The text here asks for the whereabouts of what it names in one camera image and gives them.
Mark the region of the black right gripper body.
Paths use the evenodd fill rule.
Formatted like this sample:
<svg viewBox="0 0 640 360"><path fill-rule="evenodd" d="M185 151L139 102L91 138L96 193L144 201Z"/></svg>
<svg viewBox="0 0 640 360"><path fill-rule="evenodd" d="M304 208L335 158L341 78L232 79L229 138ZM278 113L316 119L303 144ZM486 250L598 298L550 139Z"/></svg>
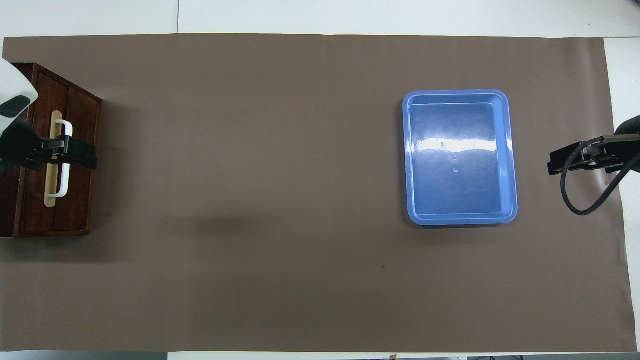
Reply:
<svg viewBox="0 0 640 360"><path fill-rule="evenodd" d="M617 173L639 154L639 146L638 133L597 137L595 142L582 150L585 164L581 169L586 171L603 169L606 174Z"/></svg>

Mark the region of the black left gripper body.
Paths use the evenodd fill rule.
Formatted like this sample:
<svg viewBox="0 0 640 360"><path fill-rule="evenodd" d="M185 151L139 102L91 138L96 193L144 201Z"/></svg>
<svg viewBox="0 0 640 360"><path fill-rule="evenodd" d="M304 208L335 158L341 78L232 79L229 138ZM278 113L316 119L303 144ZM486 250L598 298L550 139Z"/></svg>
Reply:
<svg viewBox="0 0 640 360"><path fill-rule="evenodd" d="M40 171L43 164L59 165L61 162L54 158L52 147L56 143L50 137L39 136L27 121L16 119L1 135L0 168Z"/></svg>

